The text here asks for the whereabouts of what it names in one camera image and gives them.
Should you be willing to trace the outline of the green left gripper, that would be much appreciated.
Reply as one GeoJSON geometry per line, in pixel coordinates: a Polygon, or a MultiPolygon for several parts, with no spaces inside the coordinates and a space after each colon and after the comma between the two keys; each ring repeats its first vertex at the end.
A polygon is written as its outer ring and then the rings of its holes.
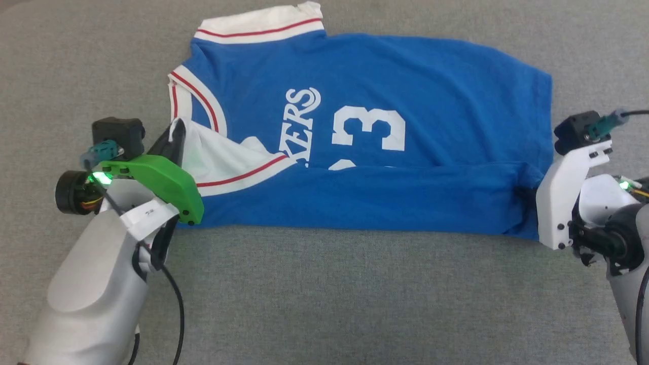
{"type": "Polygon", "coordinates": [[[181,169],[187,130],[176,119],[149,148],[132,160],[105,160],[103,173],[112,176],[104,187],[109,200],[99,212],[114,211],[134,239],[134,267],[158,271],[164,263],[176,224],[196,226],[204,204],[192,176],[181,169]]]}

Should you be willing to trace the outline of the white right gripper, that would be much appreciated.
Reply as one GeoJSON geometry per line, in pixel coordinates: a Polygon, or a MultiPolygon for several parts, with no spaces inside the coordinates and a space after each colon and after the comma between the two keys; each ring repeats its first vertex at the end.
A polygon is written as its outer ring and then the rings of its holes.
{"type": "Polygon", "coordinates": [[[558,250],[571,241],[568,222],[591,168],[609,162],[604,152],[611,148],[609,139],[578,148],[556,160],[547,171],[536,194],[538,240],[545,247],[558,250]]]}

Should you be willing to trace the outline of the blue white basketball jersey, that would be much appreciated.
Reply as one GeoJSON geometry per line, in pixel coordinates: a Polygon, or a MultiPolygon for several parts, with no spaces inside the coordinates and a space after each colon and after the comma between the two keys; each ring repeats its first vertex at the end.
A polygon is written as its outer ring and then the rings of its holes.
{"type": "Polygon", "coordinates": [[[205,19],[169,74],[201,227],[538,239],[552,77],[464,40],[328,35],[320,5],[205,19]]]}

